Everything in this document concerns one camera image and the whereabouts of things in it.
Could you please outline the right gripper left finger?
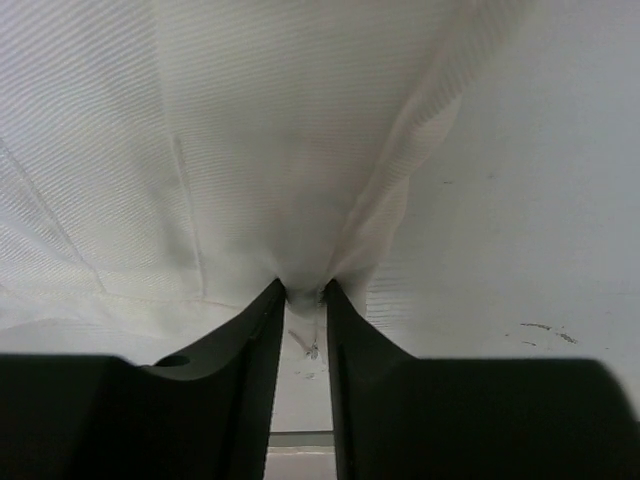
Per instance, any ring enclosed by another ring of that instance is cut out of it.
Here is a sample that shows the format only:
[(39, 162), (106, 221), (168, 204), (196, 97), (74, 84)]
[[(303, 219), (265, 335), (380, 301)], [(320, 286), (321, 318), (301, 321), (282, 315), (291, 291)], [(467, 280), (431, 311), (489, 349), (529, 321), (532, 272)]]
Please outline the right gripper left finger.
[(152, 365), (115, 356), (3, 355), (5, 479), (260, 479), (285, 291)]

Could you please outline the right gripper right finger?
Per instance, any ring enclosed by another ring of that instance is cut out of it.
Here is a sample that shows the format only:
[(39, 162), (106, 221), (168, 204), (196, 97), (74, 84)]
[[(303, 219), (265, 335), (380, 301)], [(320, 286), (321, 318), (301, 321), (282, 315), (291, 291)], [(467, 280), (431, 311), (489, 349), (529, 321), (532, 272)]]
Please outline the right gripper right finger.
[(639, 427), (590, 359), (422, 359), (324, 291), (341, 479), (635, 479)]

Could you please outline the white skirt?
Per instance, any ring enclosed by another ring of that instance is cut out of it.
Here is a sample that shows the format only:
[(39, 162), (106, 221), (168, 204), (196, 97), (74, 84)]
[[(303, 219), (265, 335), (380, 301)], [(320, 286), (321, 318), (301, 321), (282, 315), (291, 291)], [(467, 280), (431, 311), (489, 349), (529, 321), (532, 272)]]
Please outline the white skirt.
[(325, 348), (528, 1), (5, 1), (1, 328), (185, 338), (285, 287)]

